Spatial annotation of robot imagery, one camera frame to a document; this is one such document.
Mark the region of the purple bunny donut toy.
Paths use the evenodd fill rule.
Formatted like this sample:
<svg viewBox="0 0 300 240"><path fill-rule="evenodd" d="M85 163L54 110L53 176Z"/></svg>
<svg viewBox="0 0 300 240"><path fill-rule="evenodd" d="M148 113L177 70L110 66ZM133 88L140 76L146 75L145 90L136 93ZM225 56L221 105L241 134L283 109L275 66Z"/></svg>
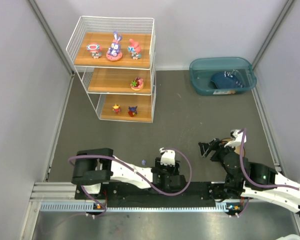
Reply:
<svg viewBox="0 0 300 240"><path fill-rule="evenodd" d="M123 57L121 49L121 40L123 39L122 35L117 31L113 32L113 41L106 52L106 58L109 61L116 62Z"/></svg>

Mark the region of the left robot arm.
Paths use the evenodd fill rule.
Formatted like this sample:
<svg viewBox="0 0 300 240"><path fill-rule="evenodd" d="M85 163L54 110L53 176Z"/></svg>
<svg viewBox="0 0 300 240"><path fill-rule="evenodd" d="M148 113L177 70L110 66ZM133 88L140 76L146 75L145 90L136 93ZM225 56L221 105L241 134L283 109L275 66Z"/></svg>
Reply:
<svg viewBox="0 0 300 240"><path fill-rule="evenodd" d="M137 166L113 155L110 148L82 151L68 159L73 166L71 183L88 194L99 194L105 183L125 183L139 190L153 190L164 196L177 196L186 191L192 180L192 166L179 150L162 147L154 167ZM189 179L180 175L179 153L189 166Z"/></svg>

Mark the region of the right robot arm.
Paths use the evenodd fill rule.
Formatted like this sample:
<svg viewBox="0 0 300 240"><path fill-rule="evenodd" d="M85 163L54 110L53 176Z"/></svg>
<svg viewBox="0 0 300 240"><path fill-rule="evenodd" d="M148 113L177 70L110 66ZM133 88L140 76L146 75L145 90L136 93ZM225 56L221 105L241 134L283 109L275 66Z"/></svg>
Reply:
<svg viewBox="0 0 300 240"><path fill-rule="evenodd" d="M226 172L221 187L214 186L210 196L217 200L258 199L281 206L300 217L300 184L286 178L274 168L250 162L244 147L236 141L215 138L198 143L203 158L221 164Z"/></svg>

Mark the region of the pink bear strawberry toy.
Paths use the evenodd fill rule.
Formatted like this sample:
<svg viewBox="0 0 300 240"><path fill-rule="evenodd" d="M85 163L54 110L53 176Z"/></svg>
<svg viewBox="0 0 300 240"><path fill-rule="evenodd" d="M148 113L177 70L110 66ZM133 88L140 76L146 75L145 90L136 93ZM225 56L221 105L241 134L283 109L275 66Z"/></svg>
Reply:
<svg viewBox="0 0 300 240"><path fill-rule="evenodd" d="M144 87L144 80L141 77L137 77L130 83L130 87L133 91L140 91Z"/></svg>

